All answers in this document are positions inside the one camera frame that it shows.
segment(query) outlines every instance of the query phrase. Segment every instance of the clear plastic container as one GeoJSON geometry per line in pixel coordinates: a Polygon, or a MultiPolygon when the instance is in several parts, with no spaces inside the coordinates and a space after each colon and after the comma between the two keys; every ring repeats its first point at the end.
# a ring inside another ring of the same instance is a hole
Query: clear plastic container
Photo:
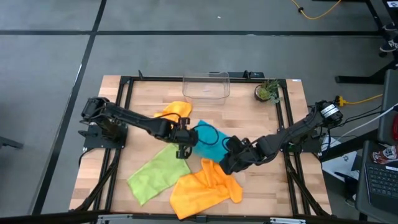
{"type": "Polygon", "coordinates": [[[191,104],[223,105],[229,96],[229,74],[184,73],[182,94],[191,104]]]}

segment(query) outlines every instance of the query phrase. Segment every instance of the wooden table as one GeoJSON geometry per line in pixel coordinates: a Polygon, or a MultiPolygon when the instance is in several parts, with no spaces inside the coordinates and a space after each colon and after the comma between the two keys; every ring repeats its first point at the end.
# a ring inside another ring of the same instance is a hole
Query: wooden table
{"type": "MultiPolygon", "coordinates": [[[[104,76],[99,96],[116,100],[120,76],[104,76]]],[[[275,133],[279,124],[275,106],[271,102],[261,103],[254,99],[256,83],[231,83],[231,94],[224,105],[193,105],[190,115],[191,125],[200,119],[212,124],[227,135],[237,135],[255,140],[259,136],[275,133]]],[[[307,102],[300,80],[287,80],[290,105],[294,121],[302,119],[307,113],[307,102]]],[[[122,103],[126,97],[123,93],[122,103]]],[[[134,82],[130,110],[152,117],[161,112],[173,101],[184,101],[181,82],[134,82]]],[[[282,111],[284,123],[287,122],[283,98],[282,111]]],[[[146,162],[150,161],[166,143],[154,139],[144,130],[130,126],[126,147],[122,150],[116,185],[114,189],[112,212],[174,214],[169,204],[173,187],[140,206],[131,193],[126,180],[146,162]]],[[[98,182],[104,149],[94,149],[81,160],[75,190],[70,208],[76,208],[88,196],[98,182]]],[[[301,154],[305,183],[322,208],[331,212],[319,161],[312,154],[301,154]]],[[[187,160],[192,172],[201,169],[200,158],[194,154],[187,160]]],[[[233,174],[243,188],[243,201],[233,203],[230,199],[202,212],[206,215],[255,215],[290,216],[290,197],[287,174],[282,153],[270,163],[251,166],[233,174]]],[[[108,186],[104,187],[100,208],[104,208],[108,186]]],[[[298,208],[303,213],[300,191],[296,187],[298,208]]]]}

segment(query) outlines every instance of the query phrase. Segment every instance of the orange cloth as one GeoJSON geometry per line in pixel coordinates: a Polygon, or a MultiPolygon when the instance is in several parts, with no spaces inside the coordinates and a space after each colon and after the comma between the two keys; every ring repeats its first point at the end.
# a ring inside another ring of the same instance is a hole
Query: orange cloth
{"type": "MultiPolygon", "coordinates": [[[[155,113],[155,117],[169,113],[177,113],[182,118],[186,118],[191,113],[191,111],[192,111],[192,105],[190,103],[182,101],[174,101],[171,104],[167,105],[166,108],[164,108],[164,110],[161,113],[155,113]]],[[[178,116],[175,114],[165,116],[164,118],[178,122],[178,116]]]]}
{"type": "Polygon", "coordinates": [[[228,198],[239,203],[243,189],[233,176],[226,175],[220,165],[202,159],[203,170],[181,177],[170,197],[170,204],[179,219],[199,213],[228,198]]]}

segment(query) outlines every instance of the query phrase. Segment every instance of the potted plant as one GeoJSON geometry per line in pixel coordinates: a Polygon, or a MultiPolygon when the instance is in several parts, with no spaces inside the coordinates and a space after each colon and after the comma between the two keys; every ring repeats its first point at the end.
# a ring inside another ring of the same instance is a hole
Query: potted plant
{"type": "Polygon", "coordinates": [[[264,83],[258,85],[254,89],[254,97],[260,102],[271,100],[273,104],[279,103],[278,91],[278,80],[267,80],[264,83]]]}

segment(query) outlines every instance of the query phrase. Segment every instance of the yellow cable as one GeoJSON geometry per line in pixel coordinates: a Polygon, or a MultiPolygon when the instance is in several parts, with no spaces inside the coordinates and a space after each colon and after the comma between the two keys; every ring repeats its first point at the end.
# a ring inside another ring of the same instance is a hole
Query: yellow cable
{"type": "Polygon", "coordinates": [[[373,96],[373,97],[370,97],[370,98],[368,98],[368,99],[365,99],[365,100],[361,100],[361,101],[357,101],[357,102],[345,102],[345,104],[349,104],[349,105],[355,105],[355,104],[360,104],[360,103],[364,103],[364,102],[367,102],[367,101],[369,101],[369,100],[373,100],[373,99],[376,99],[376,98],[378,98],[378,97],[380,97],[380,96],[382,96],[383,94],[380,94],[380,95],[377,95],[377,96],[373,96]]]}
{"type": "MultiPolygon", "coordinates": [[[[291,1],[297,6],[298,9],[301,8],[301,7],[299,6],[299,4],[297,4],[297,2],[296,2],[295,0],[291,0],[291,1]]],[[[330,11],[332,11],[340,2],[341,2],[341,0],[339,0],[338,2],[336,2],[336,4],[335,4],[334,6],[332,6],[329,10],[327,10],[325,13],[323,13],[322,15],[317,16],[317,17],[309,17],[309,16],[307,16],[307,15],[304,13],[304,9],[302,9],[300,12],[301,12],[301,13],[303,14],[303,16],[306,17],[307,19],[315,20],[315,19],[319,19],[319,18],[321,18],[321,17],[327,15],[327,14],[328,14],[330,11]]]]}

